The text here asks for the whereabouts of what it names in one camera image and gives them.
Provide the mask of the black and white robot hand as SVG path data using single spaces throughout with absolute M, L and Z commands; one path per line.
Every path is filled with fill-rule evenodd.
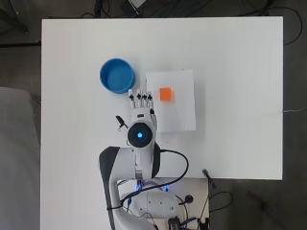
M 157 129 L 157 119 L 154 112 L 154 97 L 151 92 L 129 90 L 130 126 L 145 122 Z

